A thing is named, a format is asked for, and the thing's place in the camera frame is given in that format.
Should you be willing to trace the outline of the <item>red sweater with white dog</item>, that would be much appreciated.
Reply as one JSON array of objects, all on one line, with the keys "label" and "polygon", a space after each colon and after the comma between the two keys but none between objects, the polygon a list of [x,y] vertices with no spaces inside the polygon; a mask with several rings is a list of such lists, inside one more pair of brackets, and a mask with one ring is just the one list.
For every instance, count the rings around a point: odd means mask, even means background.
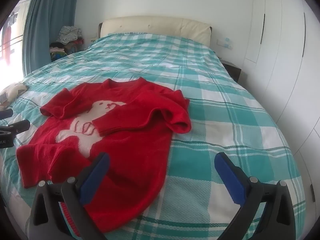
[{"label": "red sweater with white dog", "polygon": [[167,174],[172,135],[188,133],[189,100],[143,78],[63,89],[40,108],[47,117],[16,151],[25,188],[77,176],[102,152],[110,168],[86,211],[102,232],[140,215]]}]

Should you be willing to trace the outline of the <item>pile of clothes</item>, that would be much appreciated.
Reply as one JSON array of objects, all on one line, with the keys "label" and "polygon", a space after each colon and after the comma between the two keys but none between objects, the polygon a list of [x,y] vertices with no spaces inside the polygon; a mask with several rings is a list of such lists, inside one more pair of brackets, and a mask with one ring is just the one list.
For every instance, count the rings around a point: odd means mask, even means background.
[{"label": "pile of clothes", "polygon": [[63,26],[59,31],[57,40],[50,44],[51,61],[54,62],[65,56],[82,51],[84,39],[82,31],[75,26]]}]

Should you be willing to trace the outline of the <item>small device on pillow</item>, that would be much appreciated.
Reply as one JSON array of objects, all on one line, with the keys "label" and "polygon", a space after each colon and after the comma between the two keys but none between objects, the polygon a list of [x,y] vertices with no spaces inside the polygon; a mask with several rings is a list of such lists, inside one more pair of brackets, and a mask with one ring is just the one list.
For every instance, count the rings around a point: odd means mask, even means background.
[{"label": "small device on pillow", "polygon": [[3,93],[0,95],[1,105],[2,105],[2,104],[5,104],[7,101],[8,101],[7,93],[6,93],[6,92],[3,92]]}]

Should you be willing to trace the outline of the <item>patterned cream pillow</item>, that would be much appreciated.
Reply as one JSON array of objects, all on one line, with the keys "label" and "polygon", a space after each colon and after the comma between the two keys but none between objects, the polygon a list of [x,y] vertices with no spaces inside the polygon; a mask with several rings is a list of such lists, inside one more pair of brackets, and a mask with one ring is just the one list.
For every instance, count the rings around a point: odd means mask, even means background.
[{"label": "patterned cream pillow", "polygon": [[29,89],[29,86],[23,83],[14,83],[5,87],[2,91],[7,93],[8,101],[1,105],[1,111],[7,109],[19,96],[24,94]]}]

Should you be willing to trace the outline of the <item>teal plaid bedspread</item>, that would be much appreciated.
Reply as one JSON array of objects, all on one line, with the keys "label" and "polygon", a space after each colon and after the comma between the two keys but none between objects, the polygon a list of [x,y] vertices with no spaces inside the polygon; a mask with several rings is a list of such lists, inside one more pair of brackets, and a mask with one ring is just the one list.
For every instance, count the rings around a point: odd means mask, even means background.
[{"label": "teal plaid bedspread", "polygon": [[302,178],[291,150],[270,115],[227,73],[208,47],[181,37],[112,34],[87,50],[50,63],[23,82],[29,89],[12,103],[2,125],[27,119],[28,143],[46,120],[40,107],[64,88],[88,82],[142,77],[181,90],[188,98],[192,129],[175,135],[160,195],[138,218],[108,233],[108,239],[217,239],[238,210],[214,168],[225,152],[248,176],[264,183],[284,180],[295,212],[296,237],[306,218]]}]

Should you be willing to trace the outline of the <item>teal curtain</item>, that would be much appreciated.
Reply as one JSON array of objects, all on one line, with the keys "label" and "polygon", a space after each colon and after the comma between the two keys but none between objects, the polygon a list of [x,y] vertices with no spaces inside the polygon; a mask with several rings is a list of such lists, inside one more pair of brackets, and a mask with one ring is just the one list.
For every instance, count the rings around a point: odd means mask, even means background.
[{"label": "teal curtain", "polygon": [[23,75],[51,63],[50,44],[62,27],[72,26],[76,0],[30,0],[22,42]]}]

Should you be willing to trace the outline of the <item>dark wooden nightstand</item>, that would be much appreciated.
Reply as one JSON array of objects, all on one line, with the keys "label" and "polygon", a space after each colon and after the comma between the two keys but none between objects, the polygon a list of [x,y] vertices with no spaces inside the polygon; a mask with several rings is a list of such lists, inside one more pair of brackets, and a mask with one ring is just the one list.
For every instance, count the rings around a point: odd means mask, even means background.
[{"label": "dark wooden nightstand", "polygon": [[233,63],[221,60],[221,63],[223,64],[224,68],[227,70],[228,74],[230,77],[235,81],[239,82],[239,78],[241,75],[241,69],[238,68],[236,65]]}]

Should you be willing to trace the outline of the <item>white wardrobe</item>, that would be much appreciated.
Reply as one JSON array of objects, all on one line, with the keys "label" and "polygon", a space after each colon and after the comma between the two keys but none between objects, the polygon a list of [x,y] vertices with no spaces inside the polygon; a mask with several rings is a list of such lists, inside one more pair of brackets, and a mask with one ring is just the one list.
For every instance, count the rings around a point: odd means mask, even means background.
[{"label": "white wardrobe", "polygon": [[319,218],[319,21],[307,0],[253,0],[244,86],[282,131]]}]

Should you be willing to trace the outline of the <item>cream padded headboard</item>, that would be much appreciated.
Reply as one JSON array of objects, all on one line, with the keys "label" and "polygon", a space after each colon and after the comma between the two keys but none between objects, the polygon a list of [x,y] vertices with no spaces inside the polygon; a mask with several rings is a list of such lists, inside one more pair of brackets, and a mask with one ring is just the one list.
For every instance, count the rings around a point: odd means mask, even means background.
[{"label": "cream padded headboard", "polygon": [[98,37],[115,33],[148,33],[188,38],[210,46],[212,27],[187,18],[167,16],[127,16],[105,20],[99,24]]}]

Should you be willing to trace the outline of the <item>white wall socket panel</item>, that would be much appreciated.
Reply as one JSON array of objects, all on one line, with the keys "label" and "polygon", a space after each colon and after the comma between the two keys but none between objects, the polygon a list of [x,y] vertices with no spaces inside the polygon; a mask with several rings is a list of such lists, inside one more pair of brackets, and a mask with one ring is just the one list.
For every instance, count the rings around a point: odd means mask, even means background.
[{"label": "white wall socket panel", "polygon": [[233,49],[233,42],[229,38],[225,38],[224,40],[217,39],[217,45],[230,50]]}]

